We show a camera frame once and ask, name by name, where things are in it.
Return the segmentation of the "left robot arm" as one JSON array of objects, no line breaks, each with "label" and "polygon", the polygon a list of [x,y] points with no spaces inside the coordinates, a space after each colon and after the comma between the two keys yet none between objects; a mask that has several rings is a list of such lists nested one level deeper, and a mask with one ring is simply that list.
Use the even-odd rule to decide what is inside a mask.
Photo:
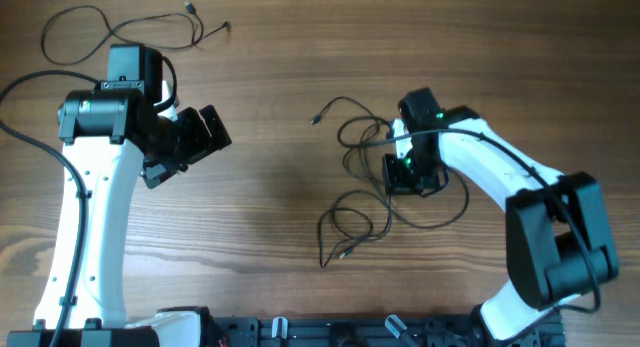
[{"label": "left robot arm", "polygon": [[142,44],[110,49],[104,80],[70,92],[57,114],[65,184],[52,266],[32,327],[11,346],[223,346],[205,307],[129,322],[123,258],[138,180],[155,188],[227,147],[212,106],[176,109],[170,60]]}]

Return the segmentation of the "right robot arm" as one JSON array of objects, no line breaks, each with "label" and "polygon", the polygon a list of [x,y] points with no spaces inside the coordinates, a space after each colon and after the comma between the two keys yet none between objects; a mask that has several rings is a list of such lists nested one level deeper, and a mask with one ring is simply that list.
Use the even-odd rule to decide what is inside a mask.
[{"label": "right robot arm", "polygon": [[426,320],[423,346],[562,346],[560,313],[618,276],[598,182],[544,166],[499,137],[467,106],[445,110],[428,88],[398,104],[383,162],[386,193],[428,196],[460,172],[505,214],[508,280],[470,316]]}]

